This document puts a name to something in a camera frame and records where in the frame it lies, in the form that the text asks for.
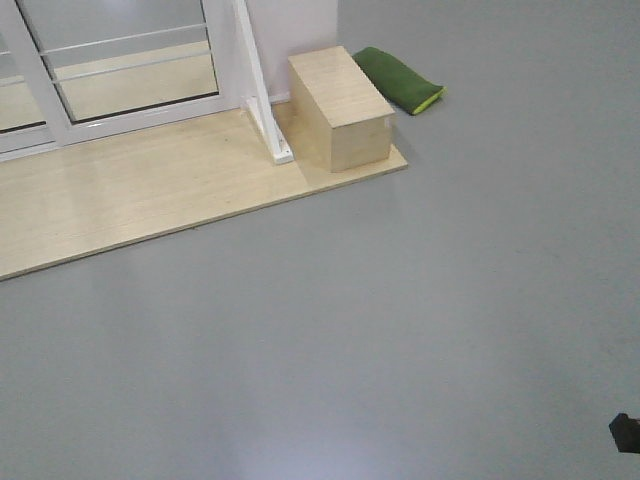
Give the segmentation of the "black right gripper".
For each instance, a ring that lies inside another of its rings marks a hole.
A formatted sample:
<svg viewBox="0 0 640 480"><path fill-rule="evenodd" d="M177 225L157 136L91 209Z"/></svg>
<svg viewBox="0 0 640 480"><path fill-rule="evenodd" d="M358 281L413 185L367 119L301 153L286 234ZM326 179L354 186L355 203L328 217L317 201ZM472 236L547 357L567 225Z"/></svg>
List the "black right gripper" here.
<svg viewBox="0 0 640 480"><path fill-rule="evenodd" d="M620 453L640 453L640 424L637 418L618 413L609 424L609 430Z"/></svg>

